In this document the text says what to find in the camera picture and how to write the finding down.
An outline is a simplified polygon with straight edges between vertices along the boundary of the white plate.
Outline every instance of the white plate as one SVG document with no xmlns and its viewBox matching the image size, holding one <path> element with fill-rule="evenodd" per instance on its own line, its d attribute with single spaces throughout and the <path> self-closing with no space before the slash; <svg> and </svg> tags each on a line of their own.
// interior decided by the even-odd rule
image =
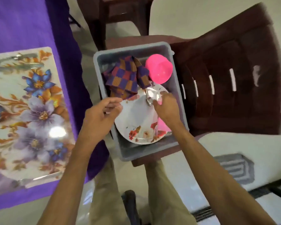
<svg viewBox="0 0 281 225">
<path fill-rule="evenodd" d="M 152 95 L 153 91 L 159 92 L 155 93 L 157 98 L 153 99 L 158 99 L 161 91 L 167 91 L 159 84 L 152 84 L 147 90 L 149 95 Z M 143 89 L 139 89 L 137 95 L 124 100 L 121 104 L 123 111 L 114 123 L 125 139 L 135 144 L 146 145 L 155 143 L 165 136 L 166 131 L 158 131 L 158 135 L 154 136 L 154 127 L 157 124 L 158 116 L 153 105 L 148 106 Z"/>
</svg>

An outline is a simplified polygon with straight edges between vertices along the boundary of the floral placemat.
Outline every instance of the floral placemat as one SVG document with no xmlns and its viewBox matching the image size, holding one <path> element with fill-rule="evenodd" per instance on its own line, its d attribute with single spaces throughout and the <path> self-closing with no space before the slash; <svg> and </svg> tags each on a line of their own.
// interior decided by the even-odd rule
<svg viewBox="0 0 281 225">
<path fill-rule="evenodd" d="M 74 144 L 51 48 L 0 54 L 0 195 L 60 179 Z"/>
</svg>

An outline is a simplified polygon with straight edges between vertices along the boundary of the gray plastic tub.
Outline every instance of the gray plastic tub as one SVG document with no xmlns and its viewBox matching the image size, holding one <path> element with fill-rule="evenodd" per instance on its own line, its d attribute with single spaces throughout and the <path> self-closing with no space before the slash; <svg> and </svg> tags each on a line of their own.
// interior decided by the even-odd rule
<svg viewBox="0 0 281 225">
<path fill-rule="evenodd" d="M 180 109 L 181 121 L 183 122 L 184 126 L 188 129 L 177 73 L 172 56 L 173 52 L 171 50 L 170 45 L 166 42 L 157 42 L 146 45 L 129 46 L 96 52 L 94 55 L 94 64 L 102 98 L 104 99 L 108 97 L 101 75 L 102 72 L 113 67 L 120 57 L 132 55 L 144 65 L 147 58 L 153 54 L 161 54 L 165 56 L 170 62 L 172 62 L 174 66 L 173 74 L 166 83 L 162 84 L 162 86 L 164 86 L 169 92 L 171 92 L 177 99 Z M 137 159 L 178 145 L 174 136 L 165 136 L 158 142 L 149 145 L 134 144 L 123 138 L 122 135 L 117 131 L 115 125 L 112 126 L 111 134 L 115 143 L 118 156 L 122 161 L 131 161 L 133 159 Z"/>
</svg>

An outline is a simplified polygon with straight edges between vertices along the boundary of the purple checkered towel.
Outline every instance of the purple checkered towel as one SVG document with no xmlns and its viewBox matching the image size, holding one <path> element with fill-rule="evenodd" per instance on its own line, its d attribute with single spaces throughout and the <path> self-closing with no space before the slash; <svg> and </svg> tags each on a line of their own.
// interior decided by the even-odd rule
<svg viewBox="0 0 281 225">
<path fill-rule="evenodd" d="M 129 99 L 138 93 L 138 85 L 146 89 L 149 82 L 149 70 L 133 56 L 120 58 L 115 67 L 102 73 L 105 85 L 109 86 L 110 97 Z"/>
</svg>

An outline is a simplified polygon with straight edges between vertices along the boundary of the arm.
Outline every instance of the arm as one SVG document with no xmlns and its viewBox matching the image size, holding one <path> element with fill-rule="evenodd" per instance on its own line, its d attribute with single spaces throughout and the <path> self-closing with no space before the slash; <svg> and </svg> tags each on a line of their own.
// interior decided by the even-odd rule
<svg viewBox="0 0 281 225">
<path fill-rule="evenodd" d="M 242 188 L 212 155 L 185 129 L 172 94 L 154 101 L 158 116 L 172 130 L 204 196 L 223 225 L 275 225 L 257 201 Z"/>
<path fill-rule="evenodd" d="M 121 98 L 106 98 L 86 110 L 66 170 L 37 225 L 75 224 L 90 155 L 122 111 L 121 101 Z"/>
</svg>

